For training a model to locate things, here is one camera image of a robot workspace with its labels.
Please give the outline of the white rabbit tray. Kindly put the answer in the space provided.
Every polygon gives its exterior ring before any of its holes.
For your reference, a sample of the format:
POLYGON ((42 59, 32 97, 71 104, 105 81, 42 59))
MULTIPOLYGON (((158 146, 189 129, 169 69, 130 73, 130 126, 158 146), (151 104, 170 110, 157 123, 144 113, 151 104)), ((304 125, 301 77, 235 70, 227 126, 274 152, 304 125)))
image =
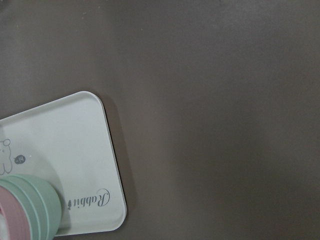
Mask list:
POLYGON ((127 215, 105 108, 80 91, 3 118, 0 141, 11 174, 48 181, 62 203, 58 236, 109 232, 127 215))

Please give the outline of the small pink bowl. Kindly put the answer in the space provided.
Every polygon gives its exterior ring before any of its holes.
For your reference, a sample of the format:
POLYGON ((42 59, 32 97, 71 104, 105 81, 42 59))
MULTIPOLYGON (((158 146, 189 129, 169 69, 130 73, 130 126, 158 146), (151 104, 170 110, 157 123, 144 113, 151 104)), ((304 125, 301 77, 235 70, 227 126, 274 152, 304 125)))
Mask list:
POLYGON ((31 231, 26 213, 19 201, 0 187, 0 239, 30 240, 31 231))

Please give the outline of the green bowl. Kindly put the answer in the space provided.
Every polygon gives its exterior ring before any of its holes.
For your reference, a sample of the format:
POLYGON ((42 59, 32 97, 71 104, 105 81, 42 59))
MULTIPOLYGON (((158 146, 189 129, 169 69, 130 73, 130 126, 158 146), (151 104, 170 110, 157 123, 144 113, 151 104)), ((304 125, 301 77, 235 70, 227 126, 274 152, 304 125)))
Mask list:
POLYGON ((62 205, 58 193, 49 182, 37 176, 24 174, 21 178, 32 187, 33 192, 40 199, 41 206, 44 208, 41 213, 45 214, 46 219, 44 239, 52 240, 59 229, 62 218, 62 205))
POLYGON ((27 198, 35 214, 31 226, 39 229, 37 240, 51 240, 55 236, 61 219, 61 205, 54 188, 45 180, 32 175, 16 174, 8 177, 27 198))
POLYGON ((30 240, 36 240, 36 234, 39 232, 39 228, 36 225, 33 225, 33 226, 30 225, 32 221, 34 221, 36 218, 35 213, 31 209, 31 206, 29 205, 29 202, 26 196, 14 184, 8 181, 8 177, 9 176, 3 177, 0 179, 0 187, 4 187, 5 189, 7 189, 19 201, 22 208, 24 209, 26 218, 29 223, 30 240))

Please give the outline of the bottom green bowl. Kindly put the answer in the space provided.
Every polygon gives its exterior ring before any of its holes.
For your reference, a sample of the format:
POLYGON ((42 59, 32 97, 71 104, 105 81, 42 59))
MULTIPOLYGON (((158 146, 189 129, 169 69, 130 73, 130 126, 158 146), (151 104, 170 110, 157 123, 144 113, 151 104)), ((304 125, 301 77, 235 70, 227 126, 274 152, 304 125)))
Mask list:
POLYGON ((59 229, 62 218, 62 205, 58 193, 49 182, 37 176, 24 174, 21 178, 32 187, 33 192, 40 199, 41 206, 44 208, 41 213, 45 214, 46 219, 44 239, 52 240, 59 229))

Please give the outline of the top green bowl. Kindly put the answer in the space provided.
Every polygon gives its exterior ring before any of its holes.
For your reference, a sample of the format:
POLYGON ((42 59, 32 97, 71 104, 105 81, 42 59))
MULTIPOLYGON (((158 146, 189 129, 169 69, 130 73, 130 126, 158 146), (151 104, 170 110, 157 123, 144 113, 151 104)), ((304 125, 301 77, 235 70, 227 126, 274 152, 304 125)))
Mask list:
POLYGON ((36 234, 39 232, 39 228, 36 225, 33 225, 33 226, 30 225, 32 221, 34 221, 36 218, 35 213, 31 209, 31 206, 29 205, 29 202, 26 196, 14 184, 8 181, 8 177, 9 176, 3 177, 0 179, 0 187, 4 187, 5 189, 7 189, 19 201, 22 208, 24 209, 26 218, 29 223, 30 240, 36 240, 36 234))

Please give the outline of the middle green bowl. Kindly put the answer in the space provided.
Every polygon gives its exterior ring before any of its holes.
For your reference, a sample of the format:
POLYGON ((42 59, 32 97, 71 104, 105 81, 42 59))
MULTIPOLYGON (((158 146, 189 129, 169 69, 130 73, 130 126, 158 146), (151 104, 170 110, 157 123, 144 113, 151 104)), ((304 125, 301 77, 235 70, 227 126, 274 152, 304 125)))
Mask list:
POLYGON ((54 188, 45 180, 32 175, 16 174, 8 177, 27 198, 35 214, 31 226, 39 229, 37 240, 51 240, 55 236, 61 219, 61 205, 54 188))

